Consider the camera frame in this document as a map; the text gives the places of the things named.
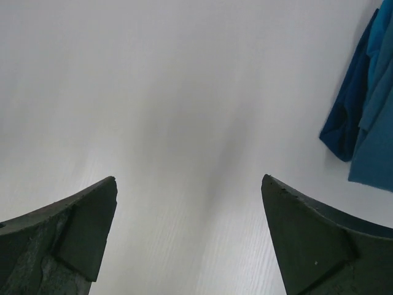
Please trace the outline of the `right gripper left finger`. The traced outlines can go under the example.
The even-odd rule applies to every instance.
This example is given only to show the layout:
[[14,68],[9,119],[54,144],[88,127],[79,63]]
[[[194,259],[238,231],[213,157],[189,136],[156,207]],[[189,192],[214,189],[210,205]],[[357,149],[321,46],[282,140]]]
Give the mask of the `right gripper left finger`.
[[1,294],[88,294],[117,206],[113,176],[1,222]]

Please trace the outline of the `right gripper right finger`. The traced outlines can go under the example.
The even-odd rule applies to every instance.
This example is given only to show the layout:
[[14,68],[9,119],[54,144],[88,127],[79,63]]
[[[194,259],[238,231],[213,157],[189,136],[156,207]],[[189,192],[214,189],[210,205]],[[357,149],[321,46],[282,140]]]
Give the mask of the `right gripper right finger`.
[[265,175],[263,206],[287,294],[392,294],[392,229]]

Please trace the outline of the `dark blue t shirt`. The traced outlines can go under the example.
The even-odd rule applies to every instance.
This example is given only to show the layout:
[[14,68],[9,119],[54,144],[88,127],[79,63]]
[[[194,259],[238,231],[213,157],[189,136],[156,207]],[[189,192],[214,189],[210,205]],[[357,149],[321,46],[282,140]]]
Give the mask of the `dark blue t shirt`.
[[363,113],[348,180],[392,191],[392,30],[386,30]]

